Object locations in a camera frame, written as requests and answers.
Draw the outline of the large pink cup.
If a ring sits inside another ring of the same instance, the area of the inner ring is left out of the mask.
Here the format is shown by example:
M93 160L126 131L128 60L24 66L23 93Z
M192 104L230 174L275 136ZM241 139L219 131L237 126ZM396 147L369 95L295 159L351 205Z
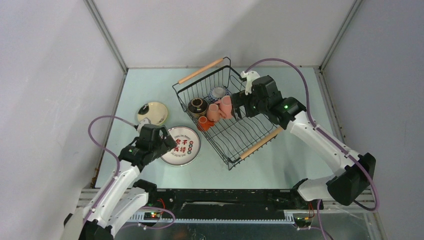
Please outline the large pink cup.
M218 102L217 102L219 109L221 111L221 116L224 119L232 119L233 116L233 105L232 105L232 99L230 95L226 95L224 97L222 97Z

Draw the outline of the Just To Eat plate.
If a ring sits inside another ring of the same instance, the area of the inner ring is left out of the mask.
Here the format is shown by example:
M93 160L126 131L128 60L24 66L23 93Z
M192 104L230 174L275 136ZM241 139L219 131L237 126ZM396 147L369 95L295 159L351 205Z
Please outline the Just To Eat plate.
M182 167L190 164L199 154L201 140L199 135L186 126L175 126L168 129L169 134L176 142L176 147L164 154L161 159L173 167Z

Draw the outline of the orange cup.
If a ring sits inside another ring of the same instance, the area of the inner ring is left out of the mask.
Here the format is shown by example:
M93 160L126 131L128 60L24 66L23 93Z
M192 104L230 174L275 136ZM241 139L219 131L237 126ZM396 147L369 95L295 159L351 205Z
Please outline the orange cup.
M214 127L215 123L208 120L206 116L201 116L197 121L197 129L201 132L207 132L211 127Z

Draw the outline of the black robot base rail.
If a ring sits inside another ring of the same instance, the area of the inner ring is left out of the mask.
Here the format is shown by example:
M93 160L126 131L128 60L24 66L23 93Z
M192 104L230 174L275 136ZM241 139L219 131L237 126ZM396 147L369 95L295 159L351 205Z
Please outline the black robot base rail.
M148 199L149 207L164 207L181 221L290 220L289 211L323 209L289 189L171 189L162 188Z

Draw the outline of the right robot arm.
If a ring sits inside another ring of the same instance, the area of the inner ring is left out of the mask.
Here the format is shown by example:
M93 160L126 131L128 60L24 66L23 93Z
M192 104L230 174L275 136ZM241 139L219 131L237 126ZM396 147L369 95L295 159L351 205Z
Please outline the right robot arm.
M307 108L294 97L282 97L276 82L269 75L256 72L242 73L245 89L233 93L231 104L240 116L243 107L248 118L259 114L274 125L297 136L314 149L332 171L332 175L318 179L303 179L294 187L291 204L304 209L313 200L334 199L349 206L370 185L376 159L370 154L359 154L343 145L325 128L308 116Z

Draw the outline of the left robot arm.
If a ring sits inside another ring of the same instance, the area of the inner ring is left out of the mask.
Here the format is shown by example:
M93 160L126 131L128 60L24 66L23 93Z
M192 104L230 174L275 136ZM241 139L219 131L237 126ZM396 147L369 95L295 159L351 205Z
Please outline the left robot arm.
M145 124L139 136L124 147L116 170L90 203L68 215L63 240L113 240L128 219L142 207L158 202L157 185L138 176L177 144L165 126Z

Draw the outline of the small pink cup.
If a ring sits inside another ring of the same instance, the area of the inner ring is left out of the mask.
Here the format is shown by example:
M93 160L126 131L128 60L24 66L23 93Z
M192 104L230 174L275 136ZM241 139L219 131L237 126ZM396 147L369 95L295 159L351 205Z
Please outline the small pink cup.
M218 122L221 119L220 108L217 104L210 104L208 106L206 117L211 122Z

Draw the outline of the cream plate with plum blossom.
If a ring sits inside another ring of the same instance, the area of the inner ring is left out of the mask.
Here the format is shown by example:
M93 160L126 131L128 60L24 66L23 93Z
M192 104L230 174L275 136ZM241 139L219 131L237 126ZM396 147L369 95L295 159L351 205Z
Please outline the cream plate with plum blossom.
M151 124L163 125L168 118L168 108L160 102L149 102L143 105L137 112L137 120L141 122L148 119Z

